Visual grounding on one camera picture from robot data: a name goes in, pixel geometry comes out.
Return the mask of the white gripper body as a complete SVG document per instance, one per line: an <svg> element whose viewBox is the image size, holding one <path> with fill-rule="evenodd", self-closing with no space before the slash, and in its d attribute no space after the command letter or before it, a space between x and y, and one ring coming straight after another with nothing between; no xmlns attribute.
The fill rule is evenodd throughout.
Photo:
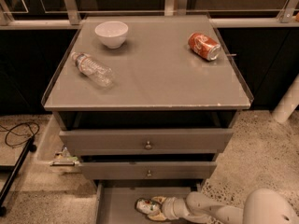
<svg viewBox="0 0 299 224"><path fill-rule="evenodd" d="M189 214L185 201L182 198L168 197L165 199L162 211L169 220L184 218Z"/></svg>

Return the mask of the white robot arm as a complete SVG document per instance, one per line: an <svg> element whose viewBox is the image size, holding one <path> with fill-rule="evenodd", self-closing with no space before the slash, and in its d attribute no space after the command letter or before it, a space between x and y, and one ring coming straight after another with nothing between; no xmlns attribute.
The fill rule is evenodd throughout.
<svg viewBox="0 0 299 224"><path fill-rule="evenodd" d="M185 199L165 198L148 217L155 221L186 219L204 223L214 217L223 224L299 224L291 205L271 189L256 189L247 197L244 208L216 202L201 192L191 192Z"/></svg>

